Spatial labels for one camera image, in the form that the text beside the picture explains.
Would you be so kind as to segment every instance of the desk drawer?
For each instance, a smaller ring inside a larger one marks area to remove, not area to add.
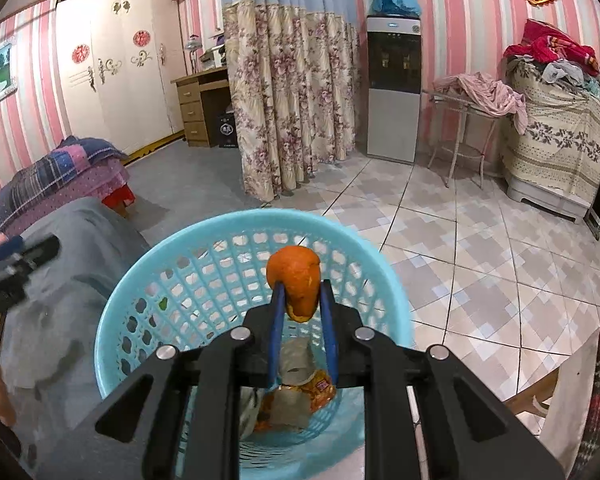
[[[182,120],[186,123],[205,120],[205,116],[202,113],[202,102],[200,101],[180,105],[180,110],[182,112]]]
[[[178,86],[178,101],[180,101],[181,105],[193,101],[200,101],[200,83],[195,82],[184,86]]]
[[[187,140],[208,140],[205,121],[184,123],[184,135],[187,137]]]

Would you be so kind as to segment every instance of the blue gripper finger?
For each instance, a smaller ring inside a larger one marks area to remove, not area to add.
[[[282,326],[285,322],[286,291],[282,282],[276,282],[271,296],[270,306],[275,310],[273,326],[269,335],[269,386],[276,383],[278,363],[280,362],[280,346],[282,345]]]
[[[324,351],[327,355],[327,370],[333,384],[338,382],[338,342],[333,330],[333,305],[335,305],[333,289],[330,280],[320,284],[320,319],[322,320],[322,336],[324,337]]]

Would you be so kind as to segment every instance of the wardrobe door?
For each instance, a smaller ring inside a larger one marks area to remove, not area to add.
[[[109,139],[96,86],[91,44],[92,0],[67,0],[56,7],[56,52],[60,85],[72,133]]]
[[[178,4],[173,0],[152,0],[155,42],[160,60],[160,76],[164,89],[164,100],[171,123],[171,130],[177,133],[184,128],[178,100],[178,90],[174,79],[187,75],[184,61]]]
[[[160,45],[155,39],[152,0],[121,1],[122,44],[131,81],[128,92],[138,118],[138,136],[146,146],[172,133],[160,75]]]
[[[131,87],[135,73],[124,46],[122,0],[91,0],[91,44],[107,140],[127,155],[144,146]]]

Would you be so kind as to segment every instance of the metal screw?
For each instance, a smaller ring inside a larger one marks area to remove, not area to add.
[[[360,328],[356,329],[354,335],[356,336],[356,339],[360,339],[360,341],[371,341],[376,333],[372,328],[361,326]]]
[[[447,357],[449,357],[449,350],[446,346],[442,345],[434,345],[429,349],[429,353],[431,357],[437,359],[438,361],[444,361]]]
[[[155,351],[155,354],[158,356],[158,359],[162,359],[166,361],[167,359],[171,359],[176,355],[176,347],[171,345],[163,345]]]
[[[233,330],[231,330],[231,339],[235,339],[236,341],[245,341],[251,336],[251,330],[249,330],[245,326],[237,326]]]

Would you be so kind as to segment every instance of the gray blanket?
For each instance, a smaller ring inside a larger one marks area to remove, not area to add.
[[[94,198],[71,202],[27,229],[55,234],[61,253],[34,273],[28,301],[4,327],[0,364],[18,421],[27,469],[100,401],[93,345],[100,314],[126,271],[148,249],[123,218]]]

